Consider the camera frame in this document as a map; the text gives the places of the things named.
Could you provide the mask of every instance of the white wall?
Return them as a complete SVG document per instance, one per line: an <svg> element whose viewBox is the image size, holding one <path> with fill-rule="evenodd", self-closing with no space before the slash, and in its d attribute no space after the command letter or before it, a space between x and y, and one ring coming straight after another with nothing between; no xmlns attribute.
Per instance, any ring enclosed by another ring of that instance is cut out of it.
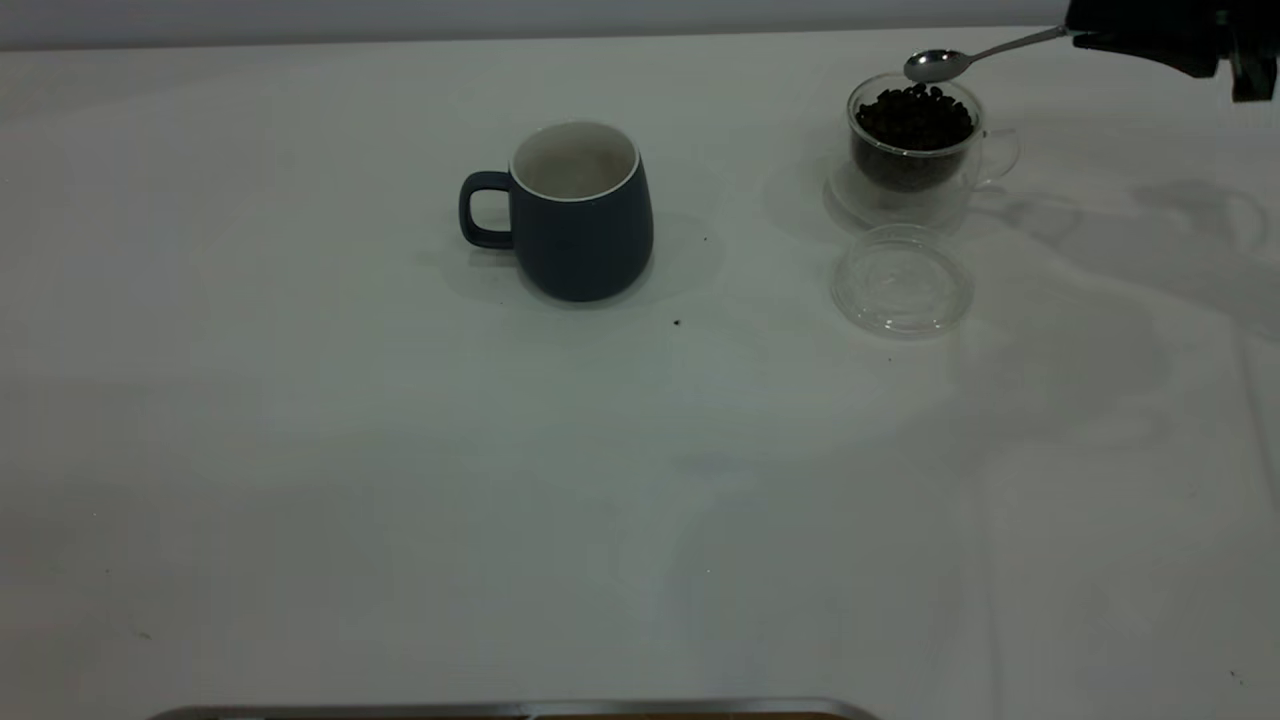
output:
<svg viewBox="0 0 1280 720"><path fill-rule="evenodd" d="M1068 0L5 0L0 49L1055 24Z"/></svg>

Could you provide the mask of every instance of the spoon handle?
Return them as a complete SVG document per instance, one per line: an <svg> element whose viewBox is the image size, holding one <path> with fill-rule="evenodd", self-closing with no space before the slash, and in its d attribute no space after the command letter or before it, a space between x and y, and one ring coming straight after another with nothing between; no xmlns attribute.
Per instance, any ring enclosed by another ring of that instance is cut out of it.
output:
<svg viewBox="0 0 1280 720"><path fill-rule="evenodd" d="M989 58L991 55L996 55L997 53L1004 53L1005 50L1015 50L1018 47L1025 47L1028 45L1036 45L1037 42L1047 42L1050 40L1057 40L1059 37L1062 37L1066 33L1068 33L1066 26L1051 27L1048 29L1037 32L1036 35L1028 35L1027 37L1024 37L1021 40L1014 40L1012 42L1006 42L1004 45L997 45L997 46L992 47L991 50L984 50L982 53L978 53L977 55L972 55L969 58L969 61L973 63L973 61L980 60L983 58Z"/></svg>

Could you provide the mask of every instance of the spoon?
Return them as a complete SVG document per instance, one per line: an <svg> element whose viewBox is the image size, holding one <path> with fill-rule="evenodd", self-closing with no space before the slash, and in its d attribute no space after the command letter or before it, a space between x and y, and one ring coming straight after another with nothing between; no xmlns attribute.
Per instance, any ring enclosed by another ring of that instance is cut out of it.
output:
<svg viewBox="0 0 1280 720"><path fill-rule="evenodd" d="M969 65L982 60L983 58L989 58L997 53L1004 53L1005 50L1015 50L1018 47L1036 45L1037 42L1057 40L1066 33L1066 26L1057 26L1055 28L1037 32L1036 35L1029 35L1021 40L997 45L991 50L978 53L977 55L965 55L959 50L923 50L911 55L911 59L902 67L902 74L905 74L906 79L911 82L946 82L960 77L961 73L969 69Z"/></svg>

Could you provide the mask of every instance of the glass saucer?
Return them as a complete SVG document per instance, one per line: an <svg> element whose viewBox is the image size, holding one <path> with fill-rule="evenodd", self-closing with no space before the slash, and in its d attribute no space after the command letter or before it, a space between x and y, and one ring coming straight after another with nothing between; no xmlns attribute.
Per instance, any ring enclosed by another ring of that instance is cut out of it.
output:
<svg viewBox="0 0 1280 720"><path fill-rule="evenodd" d="M973 281L919 225L876 228L836 265L831 295L854 324L888 337L951 329L973 304Z"/></svg>

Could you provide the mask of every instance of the glass cup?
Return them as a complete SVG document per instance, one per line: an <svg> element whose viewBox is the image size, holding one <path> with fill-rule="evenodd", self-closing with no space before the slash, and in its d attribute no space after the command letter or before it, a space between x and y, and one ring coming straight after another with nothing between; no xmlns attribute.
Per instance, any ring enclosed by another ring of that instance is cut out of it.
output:
<svg viewBox="0 0 1280 720"><path fill-rule="evenodd" d="M956 145L905 150L881 142L858 122L858 110L874 104L886 90L914 85L901 74L882 74L849 96L845 115L851 131L850 152L836 163L831 191L867 227L909 223L946 228L964 214L975 188L1009 174L1021 154L1018 131L986 129L982 102L954 82L931 88L938 87L957 100L973 120L973 133Z"/></svg>

